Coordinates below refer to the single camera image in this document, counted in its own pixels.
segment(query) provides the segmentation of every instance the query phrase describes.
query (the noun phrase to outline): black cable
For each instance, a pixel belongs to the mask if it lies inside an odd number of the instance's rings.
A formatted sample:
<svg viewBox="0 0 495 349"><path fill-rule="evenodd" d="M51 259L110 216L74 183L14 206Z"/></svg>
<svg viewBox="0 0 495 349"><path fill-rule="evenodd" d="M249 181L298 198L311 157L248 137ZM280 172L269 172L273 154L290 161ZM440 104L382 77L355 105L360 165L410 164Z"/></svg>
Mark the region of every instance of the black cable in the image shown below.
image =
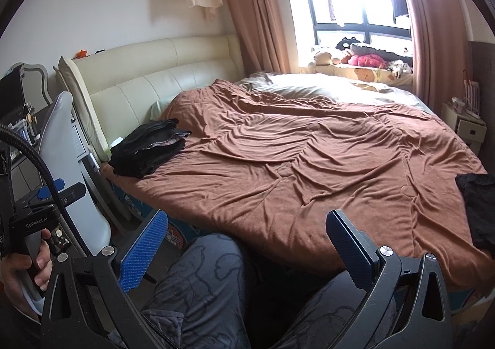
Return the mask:
<svg viewBox="0 0 495 349"><path fill-rule="evenodd" d="M65 205L60 199L58 190L55 187L54 179L53 177L51 177L50 171L48 170L48 167L46 166L45 162L43 162L43 160L41 159L40 155L35 151L35 149L31 145L28 144L26 140L24 140L21 136L10 130L6 125L1 123L0 123L0 140L4 141L9 145L12 145L14 148L21 151L26 156L26 158L28 158L32 162L32 164L36 167L41 177L45 181L46 186L50 190L55 205L62 214L62 218L65 220L70 231L76 238L77 243L81 246L81 249L83 250L84 254L87 255L88 257L91 257L92 253L89 250L86 243L84 242L81 235L79 234L79 231L74 225L74 222L72 221L72 218L67 212Z"/></svg>

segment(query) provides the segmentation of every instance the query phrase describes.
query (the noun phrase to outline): hand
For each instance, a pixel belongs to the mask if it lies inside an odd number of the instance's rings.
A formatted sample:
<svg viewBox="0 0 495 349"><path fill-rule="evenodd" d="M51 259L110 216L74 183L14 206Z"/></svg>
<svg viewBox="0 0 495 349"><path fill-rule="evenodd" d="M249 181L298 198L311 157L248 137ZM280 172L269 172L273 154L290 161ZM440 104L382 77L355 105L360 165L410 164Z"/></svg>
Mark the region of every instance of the hand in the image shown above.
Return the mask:
<svg viewBox="0 0 495 349"><path fill-rule="evenodd" d="M41 231L41 238L49 239L50 231L48 229L43 229ZM11 253L2 258L0 266L2 267L2 279L5 293L12 305L35 320L38 319L36 313L34 313L33 309L31 309L28 305L26 299L24 299L21 286L19 285L16 276L17 271L28 270L30 268L31 257L29 257L29 255ZM40 271L36 274L34 279L36 285L38 285L42 291L45 291L48 287L52 266L50 249L48 244L42 240L40 252L36 257L36 267Z"/></svg>

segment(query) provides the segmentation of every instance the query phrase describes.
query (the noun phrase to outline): patterned pants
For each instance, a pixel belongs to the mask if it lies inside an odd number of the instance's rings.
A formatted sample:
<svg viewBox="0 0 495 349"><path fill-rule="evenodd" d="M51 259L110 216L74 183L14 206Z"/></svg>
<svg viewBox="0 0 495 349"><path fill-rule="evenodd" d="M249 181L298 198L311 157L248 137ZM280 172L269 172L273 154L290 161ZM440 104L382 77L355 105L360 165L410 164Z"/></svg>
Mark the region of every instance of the patterned pants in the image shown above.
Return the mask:
<svg viewBox="0 0 495 349"><path fill-rule="evenodd" d="M197 238L169 269L143 307L174 349L251 349L245 325L249 298L259 277L251 255L221 234ZM326 349L364 297L342 272L322 287L299 311L272 349ZM392 325L389 306L373 340L382 340ZM110 339L121 345L116 332Z"/></svg>

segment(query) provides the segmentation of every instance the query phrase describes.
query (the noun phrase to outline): pink curtain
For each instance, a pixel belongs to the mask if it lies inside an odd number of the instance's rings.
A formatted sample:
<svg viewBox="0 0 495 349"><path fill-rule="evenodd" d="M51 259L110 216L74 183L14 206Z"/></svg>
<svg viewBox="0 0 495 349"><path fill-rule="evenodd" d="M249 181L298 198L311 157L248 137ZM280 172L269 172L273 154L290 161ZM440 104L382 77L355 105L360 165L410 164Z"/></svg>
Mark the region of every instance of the pink curtain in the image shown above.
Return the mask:
<svg viewBox="0 0 495 349"><path fill-rule="evenodd" d="M435 113L453 96L464 96L469 66L460 0L407 0L414 42L415 94Z"/></svg>
<svg viewBox="0 0 495 349"><path fill-rule="evenodd" d="M227 5L241 41L246 74L290 73L277 0L227 0Z"/></svg>

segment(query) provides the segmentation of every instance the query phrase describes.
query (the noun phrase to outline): blue gripper pad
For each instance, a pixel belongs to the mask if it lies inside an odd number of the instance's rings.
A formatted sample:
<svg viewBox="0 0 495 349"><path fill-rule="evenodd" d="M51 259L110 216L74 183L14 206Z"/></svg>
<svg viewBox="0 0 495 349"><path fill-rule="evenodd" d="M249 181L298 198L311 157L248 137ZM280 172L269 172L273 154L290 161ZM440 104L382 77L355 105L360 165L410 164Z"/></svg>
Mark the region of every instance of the blue gripper pad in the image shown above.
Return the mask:
<svg viewBox="0 0 495 349"><path fill-rule="evenodd" d="M167 214L158 211L122 260L119 282L126 294L130 289L137 287L143 279L144 273L165 239L167 228Z"/></svg>
<svg viewBox="0 0 495 349"><path fill-rule="evenodd" d="M342 211L331 211L326 220L327 235L359 289L369 291L375 283L375 266L378 264L376 246L358 231Z"/></svg>
<svg viewBox="0 0 495 349"><path fill-rule="evenodd" d="M61 191L65 187L65 182L62 179L54 180L54 183L55 183L55 188L57 189L57 191ZM47 199L47 198L51 197L51 193L50 193L50 190L48 190L48 187L44 186L38 190L37 196L38 196L38 199Z"/></svg>

